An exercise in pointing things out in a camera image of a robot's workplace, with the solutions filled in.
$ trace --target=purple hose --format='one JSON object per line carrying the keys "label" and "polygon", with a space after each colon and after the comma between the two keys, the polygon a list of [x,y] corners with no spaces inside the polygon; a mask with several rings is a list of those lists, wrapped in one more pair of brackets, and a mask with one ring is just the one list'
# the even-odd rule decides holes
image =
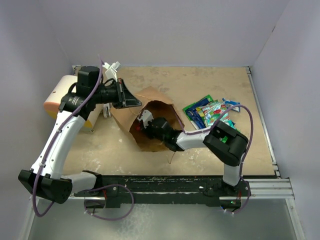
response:
{"label": "purple hose", "polygon": [[34,183],[33,183],[33,190],[32,190],[32,206],[33,206],[33,210],[34,210],[34,213],[37,217],[43,217],[48,211],[49,209],[52,207],[52,205],[54,204],[54,202],[51,202],[50,205],[48,206],[48,208],[43,212],[43,213],[39,213],[38,211],[38,208],[37,208],[37,202],[36,202],[36,193],[37,193],[37,186],[38,186],[38,181],[39,181],[39,178],[40,178],[40,174],[41,172],[43,171],[44,169],[44,164],[46,163],[47,161],[47,157],[50,153],[50,150],[51,148],[53,147],[58,135],[60,134],[60,132],[62,131],[63,127],[67,124],[67,122],[75,115],[77,114],[81,108],[89,101],[89,99],[95,94],[99,84],[100,84],[100,79],[102,77],[102,67],[103,67],[103,61],[101,60],[101,58],[99,57],[100,59],[100,71],[99,71],[99,76],[98,76],[98,79],[96,81],[96,84],[94,86],[94,88],[92,89],[92,92],[89,94],[89,96],[83,101],[83,103],[81,103],[71,114],[69,117],[66,118],[66,120],[61,123],[60,127],[58,128],[58,131],[53,135],[50,143],[48,144],[48,147],[43,155],[43,158],[42,158],[42,161],[41,161],[41,166],[39,167],[39,170],[35,176],[35,180],[34,180]]}
{"label": "purple hose", "polygon": [[105,220],[105,221],[118,221],[118,220],[124,219],[126,216],[128,216],[132,212],[132,210],[134,209],[134,206],[135,206],[134,195],[129,190],[129,188],[127,188],[126,186],[123,186],[121,184],[111,184],[111,185],[99,187],[99,188],[96,188],[96,189],[87,190],[87,192],[95,192],[95,191],[100,191],[100,190],[107,189],[107,188],[112,188],[112,187],[121,187],[121,188],[124,188],[125,190],[128,191],[128,193],[130,194],[130,197],[131,197],[131,207],[130,207],[129,211],[125,215],[120,216],[120,217],[107,218],[107,217],[102,217],[102,216],[98,216],[98,215],[93,214],[92,212],[88,211],[86,205],[84,205],[84,210],[86,211],[87,214],[89,214],[92,217],[95,217],[97,219],[101,219],[101,220]]}
{"label": "purple hose", "polygon": [[247,188],[248,188],[248,196],[247,196],[247,198],[246,198],[243,206],[242,206],[238,211],[235,211],[234,213],[239,213],[240,211],[242,211],[242,209],[244,209],[244,207],[248,204],[249,198],[250,198],[250,195],[251,195],[250,186],[249,186],[248,182],[245,181],[244,178],[242,177],[242,169],[243,169],[243,166],[244,166],[244,161],[245,161],[245,158],[246,158],[246,156],[247,156],[247,154],[248,154],[248,152],[249,152],[249,149],[250,149],[250,146],[251,146],[251,143],[252,143],[252,138],[253,138],[253,136],[254,136],[254,119],[253,119],[253,117],[252,117],[252,114],[251,114],[250,110],[249,110],[246,106],[244,106],[244,105],[242,105],[242,104],[233,105],[233,106],[229,107],[227,110],[225,110],[223,113],[221,113],[221,115],[215,120],[215,122],[213,123],[213,125],[212,125],[210,128],[205,129],[205,130],[188,132],[188,131],[185,131],[183,123],[181,122],[178,114],[176,113],[176,111],[175,111],[175,110],[173,109],[173,107],[172,107],[172,109],[173,109],[173,111],[174,111],[174,113],[175,113],[175,116],[176,116],[176,118],[177,118],[177,120],[178,120],[178,122],[179,122],[179,124],[180,124],[180,127],[181,127],[182,131],[183,131],[186,135],[189,135],[189,136],[190,136],[190,135],[200,134],[200,133],[210,132],[212,129],[214,129],[214,127],[218,124],[218,122],[220,121],[220,119],[223,118],[223,116],[224,116],[226,113],[228,113],[231,109],[237,108],[237,107],[245,109],[245,110],[247,111],[247,113],[249,114],[251,129],[250,129],[249,142],[248,142],[248,144],[247,144],[246,150],[245,150],[244,155],[243,155],[243,157],[242,157],[242,160],[241,160],[241,162],[240,162],[240,171],[239,171],[241,181],[244,181],[245,184],[246,184],[246,186],[247,186]]}

